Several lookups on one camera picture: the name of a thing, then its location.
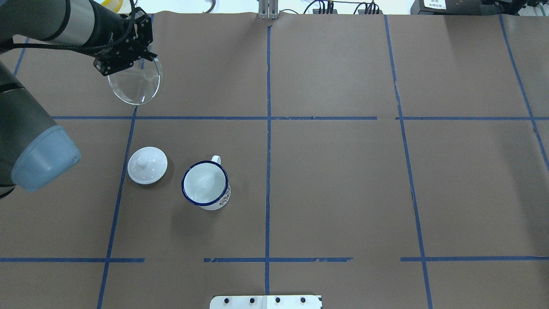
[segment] white sticker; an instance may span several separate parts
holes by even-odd
[[[445,0],[423,0],[423,5],[427,8],[445,10],[446,1]]]

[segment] white ceramic lid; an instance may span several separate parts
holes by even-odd
[[[128,174],[138,184],[148,185],[158,181],[168,167],[168,158],[156,147],[141,148],[128,160]]]

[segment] label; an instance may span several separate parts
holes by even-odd
[[[446,1],[445,0],[423,0],[423,5],[427,8],[445,10]]]
[[[219,202],[217,202],[219,204],[219,207],[223,207],[225,206],[225,204],[229,201],[229,198],[231,197],[231,186],[229,185],[227,187],[227,192],[225,192],[225,194],[219,199]]]

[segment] yellow object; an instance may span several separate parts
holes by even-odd
[[[101,2],[101,5],[108,8],[109,10],[118,13],[122,7],[122,2],[124,0],[105,0]]]

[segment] blue tape line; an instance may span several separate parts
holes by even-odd
[[[0,257],[0,263],[104,263],[104,257]],[[110,263],[143,263],[145,258],[111,258]]]
[[[377,117],[272,117],[272,120],[377,120]]]
[[[264,257],[214,257],[205,258],[204,263],[263,263]],[[352,257],[270,257],[269,262],[273,263],[305,263],[305,262],[328,262],[345,263],[352,261]]]
[[[503,39],[505,40],[505,45],[507,46],[507,52],[509,53],[509,58],[511,59],[511,64],[513,65],[515,76],[517,77],[518,85],[522,93],[522,98],[524,99],[524,104],[526,104],[526,109],[528,110],[528,114],[530,115],[530,120],[532,121],[532,126],[534,127],[534,133],[536,134],[537,143],[540,146],[541,155],[544,158],[545,168],[549,172],[549,160],[547,159],[547,153],[545,152],[544,143],[541,141],[540,133],[537,130],[536,120],[534,119],[534,115],[532,114],[532,109],[530,108],[530,102],[528,101],[526,91],[524,91],[522,79],[520,78],[520,74],[518,73],[517,64],[515,63],[513,52],[511,51],[511,45],[509,45],[509,40],[507,39],[507,31],[505,30],[505,24],[503,23],[503,16],[499,14],[499,17],[500,17],[501,31],[503,32]]]
[[[549,261],[549,256],[429,256],[401,257],[401,262]]]
[[[53,119],[65,120],[130,120],[130,116],[53,116]],[[137,120],[268,120],[264,116],[137,116]],[[377,117],[315,117],[315,116],[277,116],[271,120],[378,120]]]
[[[403,117],[404,120],[530,120],[530,117]]]
[[[395,85],[395,96],[396,96],[396,101],[398,103],[398,108],[399,108],[400,130],[402,131],[402,142],[404,143],[404,154],[406,156],[408,178],[410,180],[410,191],[412,192],[412,202],[413,202],[414,213],[416,216],[416,230],[417,230],[417,239],[419,242],[419,252],[422,257],[425,257],[425,249],[423,247],[423,237],[421,234],[421,224],[419,222],[419,211],[417,209],[416,189],[414,188],[414,182],[413,182],[412,164],[410,163],[410,153],[408,152],[408,141],[406,140],[406,130],[404,127],[404,115],[402,113],[402,105],[400,104],[399,90],[396,87],[395,59],[393,56],[393,47],[391,45],[389,22],[387,20],[387,15],[384,15],[383,18],[385,19],[385,31],[387,33],[387,45],[389,46],[389,58],[391,60],[391,70],[393,71],[393,83]],[[425,261],[422,262],[422,267],[423,267],[423,281],[425,283],[425,293],[427,294],[427,305],[429,309],[433,309],[433,300],[431,298],[431,287],[429,284],[427,263]]]
[[[214,257],[205,258],[204,263],[265,263],[264,257]]]
[[[53,119],[62,120],[130,120],[130,116],[53,116]]]
[[[346,263],[349,261],[352,261],[352,257],[271,257],[271,262],[277,262],[277,263],[306,263],[306,262]]]
[[[267,117],[240,116],[138,116],[138,120],[267,120]]]
[[[103,268],[103,279],[101,280],[101,288],[99,289],[99,299],[97,300],[97,309],[103,306],[103,296],[105,295],[105,285],[107,284],[107,274],[109,273],[109,262],[105,262]]]
[[[27,44],[29,42],[30,38],[27,38],[25,40],[25,44]],[[19,59],[17,60],[17,64],[15,65],[15,70],[13,70],[13,76],[17,76],[17,73],[19,72],[19,66],[21,65],[21,62],[23,61],[23,56],[25,55],[25,51],[27,49],[26,48],[23,48],[23,50],[21,50],[21,53],[19,54]]]
[[[116,206],[114,208],[114,217],[113,217],[113,224],[110,229],[110,237],[109,237],[109,246],[107,248],[107,259],[110,259],[110,255],[113,251],[113,243],[114,243],[114,233],[116,232],[116,222],[118,221],[118,212],[120,210],[120,201],[122,200],[122,187],[124,185],[124,180],[126,179],[126,169],[127,169],[127,162],[128,162],[128,155],[130,153],[130,145],[132,143],[133,138],[133,128],[135,126],[136,122],[136,116],[137,116],[137,107],[133,110],[133,116],[132,116],[132,124],[130,125],[130,133],[128,135],[128,143],[126,144],[126,153],[124,154],[124,164],[122,166],[122,176],[120,177],[120,186],[118,188],[118,196],[116,198]],[[109,273],[109,261],[107,260],[105,262],[105,268],[103,270],[103,279],[101,281],[101,289],[99,291],[99,299],[97,301],[97,309],[101,309],[101,306],[103,305],[103,295],[105,293],[105,286],[107,284],[107,275]]]
[[[271,26],[267,27],[267,180],[265,197],[265,295],[270,294],[271,250]]]

